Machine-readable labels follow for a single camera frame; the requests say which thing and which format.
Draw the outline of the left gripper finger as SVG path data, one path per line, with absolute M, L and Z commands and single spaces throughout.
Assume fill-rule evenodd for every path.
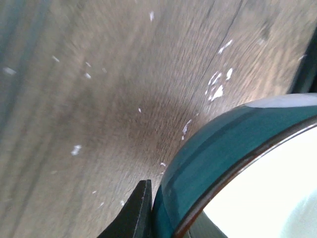
M 102 231 L 100 238 L 151 238 L 152 183 L 138 182 L 116 218 Z

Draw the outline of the teal white bowl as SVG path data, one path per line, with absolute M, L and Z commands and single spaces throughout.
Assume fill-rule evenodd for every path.
M 184 235 L 235 176 L 264 153 L 316 124 L 316 93 L 263 98 L 208 122 L 187 140 L 164 172 L 153 207 L 154 235 Z

